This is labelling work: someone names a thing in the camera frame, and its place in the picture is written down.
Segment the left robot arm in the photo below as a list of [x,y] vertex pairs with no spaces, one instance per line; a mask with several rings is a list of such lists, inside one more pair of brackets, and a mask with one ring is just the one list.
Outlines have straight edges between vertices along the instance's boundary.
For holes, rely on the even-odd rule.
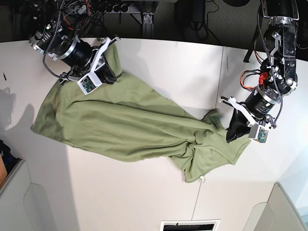
[[250,92],[244,102],[239,103],[232,96],[220,98],[221,102],[233,108],[227,142],[248,135],[250,140],[265,143],[270,129],[277,127],[278,117],[269,112],[276,104],[283,107],[283,97],[294,91],[298,83],[295,57],[298,19],[295,0],[261,1],[252,47],[244,62],[247,63],[252,54],[257,54],[258,40],[267,57],[261,59],[256,55],[260,68],[241,73],[240,85]]

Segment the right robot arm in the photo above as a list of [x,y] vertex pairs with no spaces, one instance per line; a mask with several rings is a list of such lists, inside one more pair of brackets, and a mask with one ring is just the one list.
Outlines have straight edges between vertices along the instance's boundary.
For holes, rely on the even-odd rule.
[[33,49],[43,55],[42,63],[60,85],[77,82],[86,93],[102,84],[114,84],[117,77],[107,61],[109,47],[118,36],[104,37],[99,45],[83,40],[95,26],[103,26],[97,15],[104,14],[96,0],[44,0],[35,3],[41,13],[39,28],[29,40]]

